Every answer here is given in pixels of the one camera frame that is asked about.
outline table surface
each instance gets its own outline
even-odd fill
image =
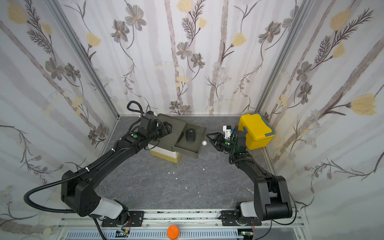
[[[235,126],[240,117],[180,116],[187,122],[207,127],[207,133],[222,132],[223,125]],[[108,148],[126,134],[137,117],[120,117]],[[268,169],[261,149],[250,151],[262,167]],[[226,209],[237,202],[253,200],[253,182],[235,165],[228,155],[216,151],[208,142],[197,159],[183,155],[175,164],[140,151],[114,169],[101,183],[114,182],[100,196],[116,199],[129,209]]]

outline floral wallpaper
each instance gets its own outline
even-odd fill
[[[120,114],[254,112],[301,1],[59,0]]]
[[[0,235],[50,239],[62,214],[29,207],[24,194],[94,161],[116,118],[44,1],[0,6]],[[60,187],[32,198],[67,208]]]
[[[269,154],[313,240],[384,233],[383,11],[314,1],[262,106]]]

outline storage tray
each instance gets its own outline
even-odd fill
[[[186,154],[188,156],[197,158],[199,155],[199,151],[201,148],[201,143],[204,140],[205,132],[207,130],[206,127],[198,126],[192,123],[188,123],[185,120],[171,117],[164,114],[159,114],[158,118],[160,121],[167,121],[172,124],[172,132],[165,137],[159,139],[159,144],[157,147],[172,151],[172,152],[180,152],[182,154]],[[185,132],[187,129],[193,128],[195,129],[196,137],[194,142],[187,142],[185,137]],[[178,143],[177,140],[180,137],[181,133],[184,133]],[[149,142],[151,145],[156,145],[157,141]]]
[[[187,129],[193,128],[195,129],[196,137],[194,142],[187,142],[187,139],[185,137],[185,133]],[[199,151],[201,148],[201,143],[204,140],[205,132],[207,128],[198,126],[192,123],[188,123],[185,125],[183,132],[184,136],[181,138],[181,140],[175,144],[175,146],[172,146],[172,150],[174,152],[180,152],[186,155],[189,155],[191,157],[197,158],[199,155]]]

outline orange cap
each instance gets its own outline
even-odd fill
[[[172,225],[168,228],[167,236],[169,239],[176,239],[179,236],[179,228],[175,225]]]

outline yellow plastic container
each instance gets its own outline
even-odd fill
[[[241,116],[238,129],[247,133],[245,144],[250,150],[265,147],[275,136],[275,131],[260,113]]]
[[[173,163],[178,163],[180,158],[181,158],[181,153],[179,152],[171,152],[169,150],[155,147],[153,145],[148,144],[148,148],[152,148],[149,150],[151,154],[155,157],[159,157],[161,159],[173,162]]]

